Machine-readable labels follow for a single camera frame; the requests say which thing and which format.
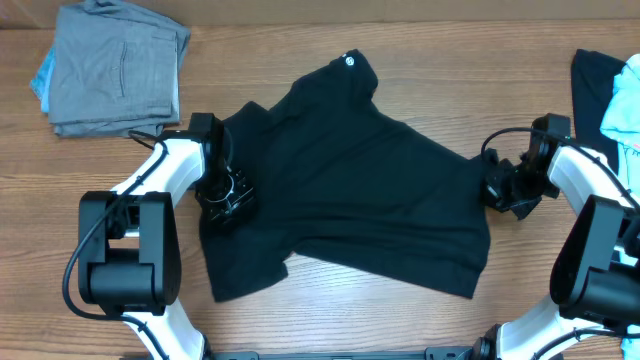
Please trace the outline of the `black t-shirt with logo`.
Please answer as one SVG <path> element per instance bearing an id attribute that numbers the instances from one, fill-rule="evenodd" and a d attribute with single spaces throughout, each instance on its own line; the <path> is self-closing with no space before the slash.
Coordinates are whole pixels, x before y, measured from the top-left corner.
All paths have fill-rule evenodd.
<path id="1" fill-rule="evenodd" d="M 216 301 L 283 280 L 295 253 L 474 294 L 490 246 L 483 163 L 381 113 L 377 85 L 351 50 L 296 80 L 273 107 L 251 102 L 225 120 L 257 209 L 229 232 L 200 227 Z"/>

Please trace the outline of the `light blue printed shirt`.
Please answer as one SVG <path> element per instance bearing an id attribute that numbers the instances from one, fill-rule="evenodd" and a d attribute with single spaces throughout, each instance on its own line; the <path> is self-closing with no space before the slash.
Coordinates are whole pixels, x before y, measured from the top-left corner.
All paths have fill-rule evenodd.
<path id="1" fill-rule="evenodd" d="M 600 132 L 617 143 L 620 182 L 639 199 L 639 55 L 614 76 L 612 99 Z"/>

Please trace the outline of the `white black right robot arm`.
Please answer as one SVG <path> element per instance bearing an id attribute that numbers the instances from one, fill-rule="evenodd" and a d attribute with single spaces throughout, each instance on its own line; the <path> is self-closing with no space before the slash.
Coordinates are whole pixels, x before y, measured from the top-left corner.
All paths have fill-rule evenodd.
<path id="1" fill-rule="evenodd" d="M 549 293 L 525 315 L 499 324 L 463 359 L 559 359 L 595 336 L 636 340 L 639 324 L 639 202 L 603 154 L 580 146 L 571 121 L 547 114 L 526 128 L 518 165 L 481 147 L 484 203 L 524 219 L 543 197 L 564 195 L 576 221 L 554 263 Z"/>

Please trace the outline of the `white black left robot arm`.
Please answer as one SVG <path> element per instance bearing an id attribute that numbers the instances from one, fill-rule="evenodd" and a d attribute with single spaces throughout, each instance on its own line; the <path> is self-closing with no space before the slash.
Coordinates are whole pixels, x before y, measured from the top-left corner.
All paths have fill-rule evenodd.
<path id="1" fill-rule="evenodd" d="M 192 190 L 204 224 L 227 233 L 253 215 L 255 190 L 232 167 L 232 136 L 211 113 L 192 114 L 185 130 L 129 135 L 152 154 L 126 181 L 81 198 L 64 301 L 76 315 L 88 315 L 70 296 L 76 273 L 82 300 L 101 309 L 96 320 L 128 325 L 150 358 L 210 359 L 206 336 L 178 299 L 182 265 L 174 209 Z"/>

